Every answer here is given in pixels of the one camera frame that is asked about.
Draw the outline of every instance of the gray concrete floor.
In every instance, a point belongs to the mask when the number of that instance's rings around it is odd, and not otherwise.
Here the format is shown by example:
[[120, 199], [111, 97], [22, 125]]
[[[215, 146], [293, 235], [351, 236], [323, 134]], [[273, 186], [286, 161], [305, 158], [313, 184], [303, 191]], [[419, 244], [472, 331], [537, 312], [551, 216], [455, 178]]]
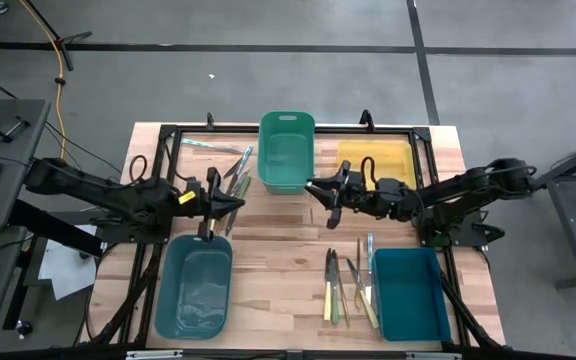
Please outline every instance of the gray concrete floor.
[[[576, 47], [576, 0], [416, 3], [427, 46]], [[95, 42], [413, 44], [405, 0], [36, 5], [62, 35], [92, 30]], [[13, 1], [0, 16], [0, 40], [43, 38]], [[66, 132], [117, 166], [136, 121], [202, 120], [207, 111], [217, 121], [257, 121], [270, 110], [298, 109], [319, 122], [353, 123], [364, 108], [379, 123], [428, 121], [415, 55], [77, 52], [73, 58], [76, 70], [66, 74], [63, 99]], [[458, 126], [467, 166], [513, 156], [545, 172], [576, 149], [576, 57], [430, 56], [428, 62], [440, 121]], [[56, 68], [51, 52], [0, 50], [0, 84], [23, 98], [53, 101]], [[56, 124], [54, 110], [50, 121]], [[55, 156], [57, 149], [46, 134], [38, 156]], [[113, 175], [72, 152], [87, 171]], [[51, 210], [86, 207], [68, 198], [24, 196]], [[576, 275], [576, 264], [549, 197], [498, 202], [490, 210], [487, 222], [507, 232], [489, 256], [508, 344], [576, 355], [576, 289], [553, 287]], [[0, 334], [0, 350], [72, 343], [81, 319], [72, 312], [69, 320], [60, 316], [82, 307], [84, 296], [58, 303], [33, 296], [40, 300], [24, 311], [38, 330], [14, 345], [5, 342], [10, 334]]]

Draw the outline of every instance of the knife handle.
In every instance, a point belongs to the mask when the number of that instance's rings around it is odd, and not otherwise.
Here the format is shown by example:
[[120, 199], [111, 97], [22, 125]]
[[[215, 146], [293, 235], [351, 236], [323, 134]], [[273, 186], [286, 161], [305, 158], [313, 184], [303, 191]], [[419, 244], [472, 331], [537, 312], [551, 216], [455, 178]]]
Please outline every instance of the knife handle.
[[337, 289], [334, 287], [330, 294], [330, 308], [330, 321], [333, 325], [337, 325], [339, 324], [339, 301], [337, 301]]
[[364, 302], [364, 307], [366, 308], [366, 314], [368, 314], [368, 319], [370, 319], [370, 324], [372, 325], [373, 329], [379, 327], [379, 321], [377, 321], [377, 315], [375, 315], [375, 311], [372, 309], [370, 304], [368, 304], [368, 299], [366, 299], [366, 293], [361, 290], [359, 291], [361, 294], [361, 300]]
[[326, 281], [326, 296], [324, 297], [324, 320], [330, 321], [330, 282]]

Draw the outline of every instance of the teal plastic bin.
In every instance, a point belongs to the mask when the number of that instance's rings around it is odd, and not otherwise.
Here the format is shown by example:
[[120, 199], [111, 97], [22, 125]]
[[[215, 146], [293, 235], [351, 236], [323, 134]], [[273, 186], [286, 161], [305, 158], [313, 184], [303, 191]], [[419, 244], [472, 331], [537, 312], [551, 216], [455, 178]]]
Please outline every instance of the teal plastic bin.
[[266, 114], [259, 125], [257, 172], [271, 194], [303, 193], [315, 174], [315, 119], [297, 111]]
[[215, 236], [210, 243], [182, 235], [168, 246], [155, 329], [167, 339], [209, 339], [228, 315], [232, 248]]
[[379, 249], [373, 270], [386, 340], [451, 340], [435, 249]]

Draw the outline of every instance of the wooden table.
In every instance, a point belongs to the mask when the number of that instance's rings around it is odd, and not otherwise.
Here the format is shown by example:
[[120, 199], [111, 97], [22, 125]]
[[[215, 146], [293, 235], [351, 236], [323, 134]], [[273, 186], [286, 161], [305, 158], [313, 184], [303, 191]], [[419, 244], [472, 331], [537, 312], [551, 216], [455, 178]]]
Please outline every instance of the wooden table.
[[[122, 181], [128, 182], [128, 163], [143, 154], [152, 164], [160, 123], [136, 123], [128, 148]], [[430, 127], [435, 160], [440, 180], [465, 170], [457, 129], [452, 126]], [[356, 239], [375, 234], [375, 248], [417, 247], [418, 239], [410, 223], [376, 221], [367, 215], [345, 211], [335, 230], [325, 227], [329, 213], [312, 196], [271, 196], [259, 181], [256, 171], [256, 134], [184, 134], [185, 138], [215, 145], [234, 146], [244, 150], [255, 146], [247, 166], [252, 182], [246, 205], [240, 209], [229, 239], [234, 251], [230, 310], [224, 330], [205, 341], [167, 340], [154, 328], [157, 297], [148, 335], [149, 348], [226, 348], [226, 349], [309, 349], [309, 350], [437, 350], [436, 342], [387, 342], [370, 327], [364, 311], [358, 311], [352, 300], [355, 286], [347, 266], [341, 262], [342, 280], [348, 297], [351, 327], [343, 319], [336, 327], [322, 319], [324, 297], [324, 257], [329, 247], [340, 255], [355, 259]], [[337, 144], [343, 139], [404, 139], [397, 135], [330, 135], [316, 136], [315, 168], [318, 175], [336, 172]], [[182, 145], [178, 172], [204, 179], [209, 165], [221, 174], [238, 158], [236, 155]], [[423, 148], [420, 157], [428, 184]], [[162, 174], [166, 173], [164, 163]], [[175, 186], [184, 189], [183, 181]], [[175, 234], [196, 232], [197, 219], [178, 218]], [[135, 245], [119, 245], [104, 259], [95, 283], [90, 304], [91, 328], [98, 333], [123, 302], [128, 289]], [[497, 311], [490, 273], [481, 254], [472, 249], [455, 248], [462, 297], [477, 320], [498, 342], [504, 337]], [[362, 268], [365, 269], [365, 251]], [[144, 260], [144, 268], [149, 255]], [[443, 256], [439, 256], [443, 266]], [[454, 312], [446, 299], [452, 335], [458, 342]], [[133, 317], [131, 338], [141, 316], [141, 302]]]

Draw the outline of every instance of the plastic container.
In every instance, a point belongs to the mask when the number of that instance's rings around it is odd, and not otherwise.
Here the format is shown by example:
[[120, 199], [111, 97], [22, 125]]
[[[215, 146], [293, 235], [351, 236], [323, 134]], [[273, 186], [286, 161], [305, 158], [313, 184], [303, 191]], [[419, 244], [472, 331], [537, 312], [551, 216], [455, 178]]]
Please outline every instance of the plastic container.
[[[350, 161], [350, 170], [361, 171], [361, 161], [366, 156], [375, 159], [375, 177], [394, 178], [411, 189], [417, 188], [415, 167], [412, 163], [412, 149], [408, 141], [379, 140], [346, 140], [340, 141], [337, 150], [337, 166], [344, 160]], [[375, 184], [370, 179], [366, 181], [368, 190], [374, 190]]]
[[301, 194], [315, 174], [315, 120], [307, 113], [275, 111], [259, 125], [259, 179], [271, 194]]
[[215, 236], [210, 243], [182, 235], [168, 246], [155, 329], [167, 339], [209, 339], [228, 315], [232, 248]]
[[379, 249], [373, 270], [379, 324], [386, 340], [451, 340], [434, 249]]

